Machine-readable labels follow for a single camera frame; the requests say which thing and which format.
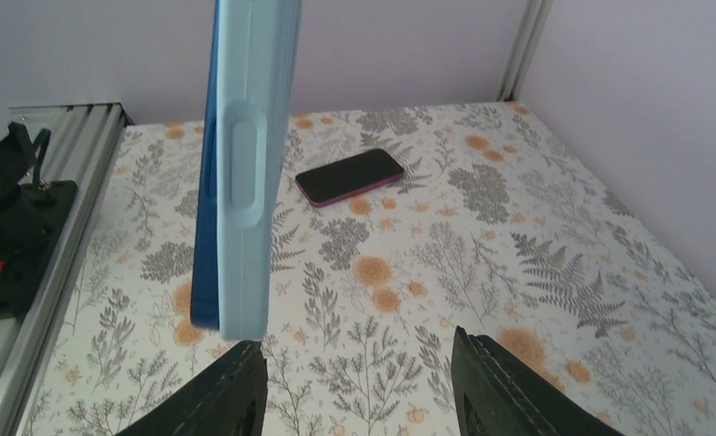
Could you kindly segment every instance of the dark blue side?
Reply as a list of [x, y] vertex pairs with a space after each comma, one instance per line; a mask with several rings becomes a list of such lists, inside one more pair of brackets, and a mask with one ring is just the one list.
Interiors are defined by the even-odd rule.
[[211, 46], [208, 97], [205, 103], [203, 160], [200, 167], [190, 303], [192, 324], [211, 330], [219, 330], [219, 278], [216, 270], [216, 58], [220, 3], [220, 0], [216, 0], [214, 10], [214, 41]]

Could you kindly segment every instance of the black smartphone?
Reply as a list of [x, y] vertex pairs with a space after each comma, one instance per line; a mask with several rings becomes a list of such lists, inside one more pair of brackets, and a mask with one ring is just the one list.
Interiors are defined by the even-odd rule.
[[314, 207], [323, 207], [395, 182], [403, 167], [384, 150], [375, 148], [304, 173], [295, 180]]

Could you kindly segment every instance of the tabletop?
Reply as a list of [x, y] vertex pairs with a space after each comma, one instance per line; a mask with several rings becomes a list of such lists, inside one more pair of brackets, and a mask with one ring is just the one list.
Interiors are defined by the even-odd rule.
[[[189, 320], [203, 126], [129, 127], [24, 435], [112, 435], [226, 352]], [[293, 177], [380, 147], [323, 209]], [[716, 435], [716, 300], [521, 104], [291, 119], [264, 434], [449, 436], [457, 325], [625, 434]]]

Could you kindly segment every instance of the light blue plastic object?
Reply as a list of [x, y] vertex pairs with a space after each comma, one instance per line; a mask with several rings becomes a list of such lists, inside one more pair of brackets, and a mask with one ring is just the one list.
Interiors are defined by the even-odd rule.
[[227, 341], [267, 331], [301, 10], [301, 0], [216, 2], [190, 313]]

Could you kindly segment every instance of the wall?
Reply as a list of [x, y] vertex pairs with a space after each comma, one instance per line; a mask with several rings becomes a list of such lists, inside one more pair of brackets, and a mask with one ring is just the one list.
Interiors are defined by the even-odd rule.
[[554, 0], [520, 98], [716, 294], [716, 1]]
[[[303, 0], [296, 112], [494, 98], [523, 0]], [[11, 105], [200, 119], [214, 0], [0, 0]]]

